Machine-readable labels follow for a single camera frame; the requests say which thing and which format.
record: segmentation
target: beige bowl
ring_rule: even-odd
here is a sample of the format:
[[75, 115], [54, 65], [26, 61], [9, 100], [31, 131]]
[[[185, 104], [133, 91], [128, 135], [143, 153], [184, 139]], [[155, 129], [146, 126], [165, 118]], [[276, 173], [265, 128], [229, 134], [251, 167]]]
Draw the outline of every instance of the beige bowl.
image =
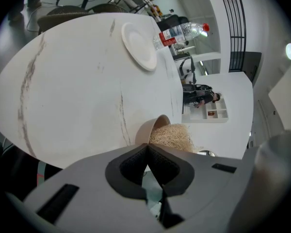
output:
[[152, 130], [169, 125], [170, 120], [166, 115], [160, 115], [158, 118], [151, 119], [141, 125], [135, 138], [135, 144], [149, 143]]

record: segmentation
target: bottle label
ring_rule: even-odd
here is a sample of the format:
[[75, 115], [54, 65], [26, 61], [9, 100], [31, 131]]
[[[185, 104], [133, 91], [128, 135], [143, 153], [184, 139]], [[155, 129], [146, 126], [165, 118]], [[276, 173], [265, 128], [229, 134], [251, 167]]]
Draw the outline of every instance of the bottle label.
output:
[[163, 45], [170, 46], [177, 42], [185, 41], [185, 37], [180, 26], [175, 26], [171, 29], [167, 29], [159, 34]]

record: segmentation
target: shoe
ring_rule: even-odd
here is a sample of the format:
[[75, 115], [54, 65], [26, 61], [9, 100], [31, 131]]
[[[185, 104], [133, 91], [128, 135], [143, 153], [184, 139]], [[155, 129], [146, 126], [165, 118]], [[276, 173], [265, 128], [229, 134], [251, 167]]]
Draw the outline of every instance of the shoe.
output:
[[18, 12], [17, 14], [15, 15], [8, 15], [8, 20], [10, 22], [17, 22], [17, 21], [20, 21], [21, 19], [23, 19], [23, 14], [21, 12]]
[[38, 1], [38, 2], [35, 2], [33, 4], [27, 4], [27, 7], [30, 8], [30, 9], [36, 9], [36, 8], [39, 8], [42, 6], [42, 3], [41, 1]]

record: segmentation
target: red label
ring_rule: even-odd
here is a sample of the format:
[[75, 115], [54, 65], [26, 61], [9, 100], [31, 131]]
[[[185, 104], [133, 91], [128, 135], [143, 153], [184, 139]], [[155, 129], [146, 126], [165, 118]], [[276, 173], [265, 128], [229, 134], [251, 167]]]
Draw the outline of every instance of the red label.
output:
[[165, 47], [177, 43], [177, 41], [174, 37], [166, 40], [164, 37], [164, 34], [162, 32], [160, 32], [159, 36], [160, 36], [160, 39]]

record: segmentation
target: tabletop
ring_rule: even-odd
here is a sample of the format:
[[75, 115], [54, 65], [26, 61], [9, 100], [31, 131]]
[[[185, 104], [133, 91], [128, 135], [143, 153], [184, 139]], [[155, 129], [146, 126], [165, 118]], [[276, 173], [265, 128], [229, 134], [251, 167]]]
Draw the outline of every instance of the tabletop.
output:
[[29, 42], [0, 74], [0, 132], [26, 153], [65, 168], [133, 145], [140, 126], [165, 114], [181, 123], [182, 85], [168, 48], [142, 69], [124, 46], [122, 25], [147, 37], [152, 17], [105, 13], [60, 24]]

